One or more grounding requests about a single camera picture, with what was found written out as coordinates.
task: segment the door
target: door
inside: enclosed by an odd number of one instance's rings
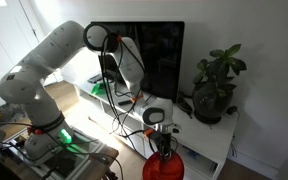
[[[6,4],[0,6],[0,79],[38,44],[20,2]]]

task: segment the black television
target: black television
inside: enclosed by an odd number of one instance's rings
[[[141,89],[154,96],[172,99],[176,102],[184,22],[96,21],[94,23],[104,24],[122,37],[132,38],[140,51],[146,71],[141,81]],[[104,59],[108,72],[115,73],[117,65],[113,58],[105,57]],[[118,81],[124,83],[120,75]]]

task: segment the white cabinet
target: white cabinet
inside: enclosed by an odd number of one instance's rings
[[[88,98],[94,85],[87,82],[87,79],[79,79],[74,81],[78,94]],[[128,100],[128,97],[116,97],[112,94],[115,105],[117,102]],[[93,96],[95,98],[88,98],[92,108],[90,109],[90,118],[98,124],[112,131],[113,117],[110,106],[106,98],[106,94]],[[131,105],[116,106],[119,112],[126,112]],[[98,112],[102,112],[104,116],[98,116]],[[181,156],[185,165],[185,180],[196,179],[217,179],[230,148],[232,135],[235,130],[237,115],[225,115],[222,120],[210,127],[203,124],[193,117],[190,119],[186,113],[181,111],[176,104],[173,106],[173,121],[181,125],[182,133],[173,134],[178,140],[177,153]],[[148,126],[136,120],[132,115],[126,118],[125,130],[130,133],[135,130],[145,130]],[[128,146],[133,148],[129,140],[120,138]],[[131,136],[132,142],[136,150],[145,158],[150,157],[152,151],[149,143],[142,134]]]

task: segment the floor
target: floor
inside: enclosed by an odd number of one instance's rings
[[[74,86],[66,82],[61,82],[46,87],[46,90],[55,99],[69,124],[80,126],[83,132],[100,138],[106,144],[119,151],[117,160],[122,165],[125,180],[141,179],[145,159],[128,146],[109,135],[108,132],[100,126],[88,120],[88,117],[85,114],[88,110],[87,106],[84,104],[85,102],[76,95]],[[8,164],[10,167],[19,166],[18,168],[13,168],[13,170],[18,173],[22,179],[38,179],[38,177],[28,170],[24,164],[19,165],[12,161],[9,161]],[[120,168],[117,163],[113,163],[111,169],[116,172],[119,179],[121,179]],[[266,180],[267,178],[231,160],[227,160],[218,179]]]

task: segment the plant pot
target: plant pot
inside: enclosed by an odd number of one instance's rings
[[[216,124],[221,120],[221,115],[230,105],[233,92],[220,97],[216,93],[205,95],[201,93],[202,88],[197,88],[196,86],[193,91],[194,115],[203,123]]]

